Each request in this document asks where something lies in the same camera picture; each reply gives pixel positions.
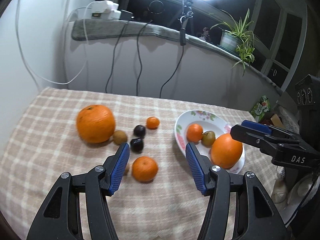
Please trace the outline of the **small mandarin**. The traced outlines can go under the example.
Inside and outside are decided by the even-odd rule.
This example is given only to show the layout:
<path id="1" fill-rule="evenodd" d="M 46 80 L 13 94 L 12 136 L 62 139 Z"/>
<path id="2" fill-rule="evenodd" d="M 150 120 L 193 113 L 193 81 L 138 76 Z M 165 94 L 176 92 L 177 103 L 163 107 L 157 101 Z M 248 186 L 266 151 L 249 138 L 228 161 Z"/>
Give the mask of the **small mandarin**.
<path id="1" fill-rule="evenodd" d="M 155 116 L 151 116 L 146 119 L 146 127 L 148 129 L 157 129 L 159 125 L 160 125 L 160 120 Z"/>
<path id="2" fill-rule="evenodd" d="M 136 181 L 148 183 L 152 181 L 158 172 L 158 165 L 154 159 L 142 156 L 138 157 L 132 164 L 132 176 Z"/>

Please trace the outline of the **large orange with stem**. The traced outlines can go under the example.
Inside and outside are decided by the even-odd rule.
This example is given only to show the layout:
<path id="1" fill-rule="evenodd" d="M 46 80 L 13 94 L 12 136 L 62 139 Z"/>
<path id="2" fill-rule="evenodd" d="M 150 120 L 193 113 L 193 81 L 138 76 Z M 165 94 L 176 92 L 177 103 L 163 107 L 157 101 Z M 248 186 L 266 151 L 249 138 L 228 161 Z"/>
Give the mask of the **large orange with stem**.
<path id="1" fill-rule="evenodd" d="M 104 105 L 89 105 L 76 117 L 79 137 L 89 144 L 108 141 L 116 129 L 112 111 Z"/>

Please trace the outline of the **dark plum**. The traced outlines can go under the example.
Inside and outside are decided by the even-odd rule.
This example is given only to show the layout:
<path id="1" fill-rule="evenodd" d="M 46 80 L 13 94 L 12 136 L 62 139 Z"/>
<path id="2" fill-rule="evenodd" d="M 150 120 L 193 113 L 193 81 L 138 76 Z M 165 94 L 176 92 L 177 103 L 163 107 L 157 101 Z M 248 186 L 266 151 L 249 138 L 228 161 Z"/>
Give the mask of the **dark plum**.
<path id="1" fill-rule="evenodd" d="M 142 138 L 133 138 L 130 141 L 131 151 L 135 153 L 141 153 L 144 148 L 144 141 Z"/>
<path id="2" fill-rule="evenodd" d="M 139 138 L 144 138 L 146 135 L 146 127 L 143 125 L 137 125 L 134 129 L 133 129 L 133 134 L 136 137 Z"/>

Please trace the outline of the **green snack package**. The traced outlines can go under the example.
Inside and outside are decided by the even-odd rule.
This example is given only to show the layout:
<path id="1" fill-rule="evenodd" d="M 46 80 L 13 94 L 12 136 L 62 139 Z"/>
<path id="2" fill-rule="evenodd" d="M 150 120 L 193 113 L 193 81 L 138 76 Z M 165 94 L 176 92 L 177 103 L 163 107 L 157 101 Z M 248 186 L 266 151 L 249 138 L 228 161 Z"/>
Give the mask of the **green snack package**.
<path id="1" fill-rule="evenodd" d="M 260 122 L 265 114 L 271 109 L 270 101 L 267 96 L 263 95 L 260 100 L 253 106 L 250 114 L 253 116 L 256 122 Z"/>

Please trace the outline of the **large orange in plate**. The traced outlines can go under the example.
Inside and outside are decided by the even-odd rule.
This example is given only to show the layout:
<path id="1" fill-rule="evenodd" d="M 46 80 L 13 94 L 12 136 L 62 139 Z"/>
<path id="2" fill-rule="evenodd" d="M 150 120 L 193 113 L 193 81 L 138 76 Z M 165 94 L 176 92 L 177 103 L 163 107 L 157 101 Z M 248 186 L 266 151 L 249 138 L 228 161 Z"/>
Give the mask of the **large orange in plate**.
<path id="1" fill-rule="evenodd" d="M 230 133 L 225 133 L 214 141 L 210 151 L 210 158 L 214 165 L 229 169 L 238 162 L 242 152 L 242 143 L 234 140 Z"/>

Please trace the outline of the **white floral plate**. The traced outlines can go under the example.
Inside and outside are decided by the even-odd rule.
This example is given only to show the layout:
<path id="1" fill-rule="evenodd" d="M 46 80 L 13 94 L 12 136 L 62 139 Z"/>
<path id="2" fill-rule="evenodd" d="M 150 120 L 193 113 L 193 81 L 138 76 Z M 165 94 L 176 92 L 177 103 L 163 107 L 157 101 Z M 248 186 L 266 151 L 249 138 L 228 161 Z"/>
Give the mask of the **white floral plate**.
<path id="1" fill-rule="evenodd" d="M 179 146 L 180 151 L 185 156 L 185 147 L 189 142 L 187 140 L 187 130 L 191 124 L 198 124 L 202 126 L 203 131 L 213 131 L 216 139 L 222 134 L 229 133 L 231 131 L 231 125 L 219 116 L 201 110 L 189 110 L 182 113 L 175 122 L 174 134 L 176 142 Z M 207 156 L 211 161 L 211 147 L 206 147 L 202 142 L 197 142 L 197 149 L 201 155 Z M 229 173 L 239 174 L 245 164 L 245 148 L 242 145 L 242 155 L 237 163 L 228 169 Z"/>

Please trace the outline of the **kiwi in plate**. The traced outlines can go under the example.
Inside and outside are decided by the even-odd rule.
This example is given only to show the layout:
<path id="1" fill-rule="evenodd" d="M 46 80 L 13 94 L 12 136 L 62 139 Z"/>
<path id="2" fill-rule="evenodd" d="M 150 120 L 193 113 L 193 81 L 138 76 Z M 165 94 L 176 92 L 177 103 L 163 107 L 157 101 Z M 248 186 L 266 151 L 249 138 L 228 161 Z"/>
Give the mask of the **kiwi in plate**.
<path id="1" fill-rule="evenodd" d="M 202 134 L 201 142 L 206 147 L 211 147 L 215 140 L 216 137 L 213 131 L 206 131 Z"/>

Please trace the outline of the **mandarin in plate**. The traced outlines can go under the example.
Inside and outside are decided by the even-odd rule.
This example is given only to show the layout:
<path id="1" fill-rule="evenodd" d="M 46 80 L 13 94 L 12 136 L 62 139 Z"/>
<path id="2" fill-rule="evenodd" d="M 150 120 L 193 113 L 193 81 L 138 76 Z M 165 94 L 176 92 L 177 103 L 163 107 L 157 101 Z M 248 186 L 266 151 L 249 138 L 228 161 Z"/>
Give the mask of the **mandarin in plate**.
<path id="1" fill-rule="evenodd" d="M 202 139 L 203 128 L 199 124 L 191 124 L 188 126 L 186 137 L 190 142 L 198 142 Z"/>

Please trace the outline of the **small brown longan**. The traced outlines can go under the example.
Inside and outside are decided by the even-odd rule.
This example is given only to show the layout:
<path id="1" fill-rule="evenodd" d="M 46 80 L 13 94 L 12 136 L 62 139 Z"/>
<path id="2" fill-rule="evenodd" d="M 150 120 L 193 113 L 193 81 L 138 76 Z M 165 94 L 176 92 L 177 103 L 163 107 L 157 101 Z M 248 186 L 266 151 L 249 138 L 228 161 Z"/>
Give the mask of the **small brown longan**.
<path id="1" fill-rule="evenodd" d="M 130 170 L 130 165 L 127 164 L 126 167 L 125 167 L 125 171 L 124 171 L 124 175 L 125 176 L 129 173 L 129 170 Z"/>

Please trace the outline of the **potted spider plant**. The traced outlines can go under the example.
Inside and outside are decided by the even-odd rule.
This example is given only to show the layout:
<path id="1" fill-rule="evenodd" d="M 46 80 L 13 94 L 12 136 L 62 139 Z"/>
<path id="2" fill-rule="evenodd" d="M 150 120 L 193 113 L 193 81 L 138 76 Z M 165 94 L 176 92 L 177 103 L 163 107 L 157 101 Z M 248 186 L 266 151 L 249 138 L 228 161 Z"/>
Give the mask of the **potted spider plant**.
<path id="1" fill-rule="evenodd" d="M 249 26 L 254 23 L 250 20 L 250 10 L 247 9 L 244 19 L 241 17 L 238 21 L 227 11 L 220 9 L 221 12 L 226 14 L 232 19 L 232 23 L 221 21 L 210 27 L 210 30 L 218 27 L 222 31 L 221 37 L 226 37 L 234 43 L 229 44 L 234 49 L 233 52 L 237 53 L 239 60 L 233 64 L 232 68 L 236 65 L 241 64 L 243 68 L 243 74 L 245 74 L 246 67 L 251 67 L 251 64 L 255 61 L 253 52 L 255 50 L 254 44 L 256 35 L 252 30 L 249 30 Z"/>

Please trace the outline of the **beige plaid tablecloth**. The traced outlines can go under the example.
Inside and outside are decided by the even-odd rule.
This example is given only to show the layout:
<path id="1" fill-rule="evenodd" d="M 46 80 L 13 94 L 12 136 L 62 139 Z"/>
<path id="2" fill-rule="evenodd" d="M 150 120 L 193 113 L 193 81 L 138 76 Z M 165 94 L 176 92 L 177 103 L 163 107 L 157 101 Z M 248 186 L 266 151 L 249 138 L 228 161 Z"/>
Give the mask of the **beige plaid tablecloth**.
<path id="1" fill-rule="evenodd" d="M 81 110 L 108 107 L 116 128 L 129 137 L 150 117 L 142 152 L 131 152 L 119 190 L 107 198 L 120 239 L 196 239 L 208 198 L 197 189 L 179 148 L 178 117 L 225 120 L 223 131 L 244 120 L 248 111 L 194 102 L 44 89 L 22 114 L 1 157 L 1 212 L 21 238 L 27 237 L 37 211 L 63 172 L 86 173 L 117 150 L 112 141 L 90 145 L 76 129 Z"/>

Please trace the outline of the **brown kiwi on cloth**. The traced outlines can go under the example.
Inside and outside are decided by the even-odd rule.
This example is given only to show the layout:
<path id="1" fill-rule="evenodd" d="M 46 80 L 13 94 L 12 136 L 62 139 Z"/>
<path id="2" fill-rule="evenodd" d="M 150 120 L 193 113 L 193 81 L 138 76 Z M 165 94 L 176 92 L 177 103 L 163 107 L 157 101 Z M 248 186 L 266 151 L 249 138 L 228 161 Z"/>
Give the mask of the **brown kiwi on cloth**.
<path id="1" fill-rule="evenodd" d="M 112 138 L 116 145 L 121 145 L 122 143 L 127 142 L 127 134 L 122 130 L 116 130 L 112 135 Z"/>

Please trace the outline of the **grey sill mat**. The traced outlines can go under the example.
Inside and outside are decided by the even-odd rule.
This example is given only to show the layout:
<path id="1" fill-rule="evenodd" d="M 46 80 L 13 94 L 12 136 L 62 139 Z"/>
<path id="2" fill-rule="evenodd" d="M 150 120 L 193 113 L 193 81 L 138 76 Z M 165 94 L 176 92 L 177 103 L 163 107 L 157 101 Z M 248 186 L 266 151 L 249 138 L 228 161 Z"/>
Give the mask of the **grey sill mat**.
<path id="1" fill-rule="evenodd" d="M 120 35 L 122 27 L 127 23 L 126 21 L 121 20 L 97 20 L 97 19 L 84 19 L 86 34 L 84 31 L 83 19 L 74 21 L 72 27 L 71 37 L 75 41 L 86 41 L 86 37 L 89 41 L 93 40 L 103 40 L 108 38 L 116 38 Z M 129 22 L 129 26 L 126 27 L 126 30 L 122 33 L 122 37 L 137 37 L 142 27 L 146 23 L 140 22 Z M 140 33 L 140 36 L 154 36 L 171 42 L 177 42 L 180 44 L 180 32 L 174 29 L 163 27 L 160 25 L 148 24 L 143 32 Z M 223 48 L 220 45 L 212 45 L 206 41 L 203 41 L 197 37 L 186 35 L 186 42 L 192 46 L 198 48 L 206 49 L 208 51 L 213 51 L 222 56 L 230 58 L 236 62 L 240 61 L 240 58 L 231 51 Z M 279 95 L 283 94 L 281 88 L 279 88 L 270 78 L 266 75 L 261 74 L 255 68 L 245 65 L 246 70 L 250 69 L 260 78 L 264 79 L 269 85 L 271 85 Z"/>

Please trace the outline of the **white power adapter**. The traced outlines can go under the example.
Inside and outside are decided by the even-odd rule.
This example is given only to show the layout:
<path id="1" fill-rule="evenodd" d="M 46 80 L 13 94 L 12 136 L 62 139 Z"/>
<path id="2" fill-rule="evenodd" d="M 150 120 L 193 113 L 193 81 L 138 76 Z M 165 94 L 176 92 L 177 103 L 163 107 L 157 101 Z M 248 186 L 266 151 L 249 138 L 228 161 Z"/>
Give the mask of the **white power adapter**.
<path id="1" fill-rule="evenodd" d="M 89 16 L 94 19 L 119 20 L 121 11 L 118 10 L 119 4 L 109 0 L 94 1 L 89 3 Z"/>

